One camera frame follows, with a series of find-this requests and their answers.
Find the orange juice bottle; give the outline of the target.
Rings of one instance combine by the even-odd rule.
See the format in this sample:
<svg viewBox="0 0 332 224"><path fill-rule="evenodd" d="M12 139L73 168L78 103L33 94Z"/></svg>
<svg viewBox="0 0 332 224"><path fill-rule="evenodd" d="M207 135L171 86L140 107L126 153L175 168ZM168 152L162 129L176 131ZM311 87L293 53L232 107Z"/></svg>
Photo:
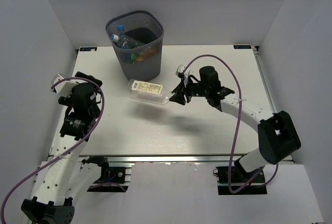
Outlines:
<svg viewBox="0 0 332 224"><path fill-rule="evenodd" d="M142 62L142 61L152 58L154 55L155 55L154 53L140 53L136 56L135 61Z"/></svg>

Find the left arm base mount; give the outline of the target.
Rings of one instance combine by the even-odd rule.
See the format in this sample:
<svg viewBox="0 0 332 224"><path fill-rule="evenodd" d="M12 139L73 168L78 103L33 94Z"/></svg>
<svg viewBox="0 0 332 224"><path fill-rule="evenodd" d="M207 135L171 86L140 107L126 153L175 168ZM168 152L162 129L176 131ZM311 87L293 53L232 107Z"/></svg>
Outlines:
<svg viewBox="0 0 332 224"><path fill-rule="evenodd" d="M106 157L90 156L82 160L82 166L88 163L96 164L99 178L87 190L88 192L126 192L129 187L129 167L110 166Z"/></svg>

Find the clear bottle white cap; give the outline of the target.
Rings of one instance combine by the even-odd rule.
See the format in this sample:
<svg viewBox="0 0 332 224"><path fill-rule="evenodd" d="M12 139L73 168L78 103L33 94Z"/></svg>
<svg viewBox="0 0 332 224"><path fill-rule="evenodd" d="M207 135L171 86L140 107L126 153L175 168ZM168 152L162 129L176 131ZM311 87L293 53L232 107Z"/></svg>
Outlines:
<svg viewBox="0 0 332 224"><path fill-rule="evenodd" d="M111 41L121 49L135 49L144 45L144 43L137 41L127 35L115 35L111 36Z"/></svg>

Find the clear bottle blue label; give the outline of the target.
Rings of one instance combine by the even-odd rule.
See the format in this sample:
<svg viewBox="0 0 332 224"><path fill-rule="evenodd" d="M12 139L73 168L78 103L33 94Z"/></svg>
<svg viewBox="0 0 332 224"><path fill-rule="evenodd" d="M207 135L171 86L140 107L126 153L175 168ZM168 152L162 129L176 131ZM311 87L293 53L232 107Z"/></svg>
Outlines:
<svg viewBox="0 0 332 224"><path fill-rule="evenodd" d="M117 31L118 31L118 41L125 40L126 39L125 27L123 24L117 26Z"/></svg>
<svg viewBox="0 0 332 224"><path fill-rule="evenodd" d="M127 63L135 63L138 61L138 57L139 55L135 52L126 52L124 54L124 60L127 62Z"/></svg>

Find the large clear labelled bottle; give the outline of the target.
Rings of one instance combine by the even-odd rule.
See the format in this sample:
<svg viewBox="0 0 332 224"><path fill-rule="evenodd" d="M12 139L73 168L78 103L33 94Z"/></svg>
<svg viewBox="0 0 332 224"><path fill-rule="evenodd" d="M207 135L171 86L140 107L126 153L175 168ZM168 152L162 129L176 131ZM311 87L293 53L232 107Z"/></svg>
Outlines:
<svg viewBox="0 0 332 224"><path fill-rule="evenodd" d="M133 100L165 105L172 96L171 90L161 84L131 79L128 84L129 97Z"/></svg>

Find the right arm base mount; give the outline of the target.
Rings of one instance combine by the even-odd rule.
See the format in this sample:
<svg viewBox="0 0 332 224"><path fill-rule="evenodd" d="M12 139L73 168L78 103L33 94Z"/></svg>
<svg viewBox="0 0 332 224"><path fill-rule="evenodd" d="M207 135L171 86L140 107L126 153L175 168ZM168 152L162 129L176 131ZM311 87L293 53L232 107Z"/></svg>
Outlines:
<svg viewBox="0 0 332 224"><path fill-rule="evenodd" d="M228 189L228 166L218 166L212 171L213 175L217 178L217 189L218 195L232 195ZM254 172L249 174L241 174L234 166L231 170L231 183L232 189L237 190L242 184L247 182L253 175ZM259 185L265 183L265 175L260 172L253 180L250 181L248 185L245 186L236 195L265 195L267 194L266 186Z"/></svg>

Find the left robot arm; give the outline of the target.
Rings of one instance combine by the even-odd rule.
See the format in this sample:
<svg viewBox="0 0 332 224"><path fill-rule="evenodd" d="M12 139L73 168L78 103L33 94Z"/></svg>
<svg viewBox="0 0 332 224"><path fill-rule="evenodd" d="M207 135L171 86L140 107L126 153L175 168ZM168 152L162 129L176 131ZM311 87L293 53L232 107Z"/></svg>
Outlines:
<svg viewBox="0 0 332 224"><path fill-rule="evenodd" d="M109 168L101 158L88 158L82 172L72 177L75 165L104 110L102 82L77 72L73 77L58 76L51 89L65 106L60 139L53 160L40 167L46 176L31 199L25 199L21 210L32 223L71 223L74 202L97 180L109 178Z"/></svg>

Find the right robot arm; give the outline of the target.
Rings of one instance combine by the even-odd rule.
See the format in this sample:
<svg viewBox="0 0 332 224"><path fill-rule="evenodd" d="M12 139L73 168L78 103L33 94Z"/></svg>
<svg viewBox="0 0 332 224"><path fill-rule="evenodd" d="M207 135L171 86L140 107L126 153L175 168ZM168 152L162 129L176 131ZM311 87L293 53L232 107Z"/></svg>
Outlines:
<svg viewBox="0 0 332 224"><path fill-rule="evenodd" d="M268 164L278 164L301 147L301 142L290 115L285 111L273 113L263 110L222 86L218 73L212 66L199 70L200 80L190 75L180 65L176 75L179 85L172 91L171 102L185 105L192 97L203 97L208 104L222 113L236 117L258 134L258 148L237 159L235 178L248 181L253 172Z"/></svg>

